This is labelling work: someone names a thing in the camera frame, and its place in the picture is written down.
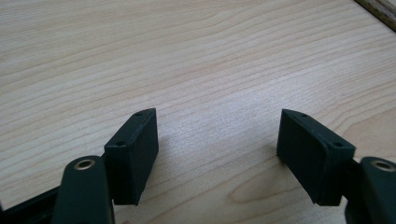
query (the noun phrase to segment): black plastic part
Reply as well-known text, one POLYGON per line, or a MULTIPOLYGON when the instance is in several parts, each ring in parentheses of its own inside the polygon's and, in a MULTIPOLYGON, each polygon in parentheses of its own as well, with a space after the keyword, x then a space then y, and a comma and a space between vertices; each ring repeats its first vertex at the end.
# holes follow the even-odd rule
POLYGON ((276 152, 313 203, 339 205, 354 146, 306 114, 283 109, 276 152))
POLYGON ((158 154, 155 108, 133 114, 105 145, 114 204, 138 205, 158 154))
POLYGON ((361 190, 373 223, 396 223, 396 164, 376 157, 361 160, 361 190))
POLYGON ((65 167, 51 223, 115 223, 101 157, 81 157, 65 167))
POLYGON ((50 223, 58 188, 51 189, 34 198, 2 212, 0 223, 47 224, 50 223))

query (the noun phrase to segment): wooden table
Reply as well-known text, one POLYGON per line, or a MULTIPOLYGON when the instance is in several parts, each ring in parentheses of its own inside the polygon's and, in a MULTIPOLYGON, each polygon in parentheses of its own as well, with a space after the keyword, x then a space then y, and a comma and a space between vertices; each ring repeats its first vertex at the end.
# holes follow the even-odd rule
POLYGON ((349 0, 0 3, 0 199, 60 184, 134 112, 160 152, 117 223, 345 223, 276 156, 280 112, 396 161, 396 35, 349 0))

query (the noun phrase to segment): light wood surface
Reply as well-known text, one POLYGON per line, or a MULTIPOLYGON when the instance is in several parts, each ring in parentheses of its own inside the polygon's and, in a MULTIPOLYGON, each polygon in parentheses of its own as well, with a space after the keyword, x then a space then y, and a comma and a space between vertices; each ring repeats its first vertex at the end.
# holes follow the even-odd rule
POLYGON ((3 1, 0 200, 60 184, 156 107, 160 152, 117 223, 345 223, 276 157, 282 108, 396 161, 396 35, 354 1, 3 1))

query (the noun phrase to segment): screw hole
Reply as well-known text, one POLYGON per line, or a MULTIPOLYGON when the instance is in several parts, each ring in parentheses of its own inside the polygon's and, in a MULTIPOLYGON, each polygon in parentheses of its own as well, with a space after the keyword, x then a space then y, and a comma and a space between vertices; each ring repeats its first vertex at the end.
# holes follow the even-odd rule
POLYGON ((385 161, 372 161, 372 165, 375 166, 376 168, 387 171, 387 172, 395 172, 396 169, 389 163, 385 161))
POLYGON ((337 146, 337 147, 342 147, 343 146, 343 144, 341 144, 341 143, 334 143, 334 145, 337 146))
POLYGON ((124 147, 125 146, 125 142, 120 141, 120 142, 117 142, 116 145, 119 146, 119 147, 124 147))
POLYGON ((86 169, 93 167, 94 164, 95 164, 95 161, 93 161, 93 160, 79 161, 78 163, 76 163, 75 169, 76 170, 86 170, 86 169))

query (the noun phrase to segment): table top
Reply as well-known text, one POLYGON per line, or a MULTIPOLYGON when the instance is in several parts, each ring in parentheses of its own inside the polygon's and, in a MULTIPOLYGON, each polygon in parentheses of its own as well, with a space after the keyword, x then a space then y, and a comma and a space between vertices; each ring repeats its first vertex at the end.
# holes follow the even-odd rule
POLYGON ((160 151, 133 223, 345 223, 276 156, 282 108, 396 161, 396 35, 353 1, 0 3, 0 200, 61 182, 134 112, 160 151))

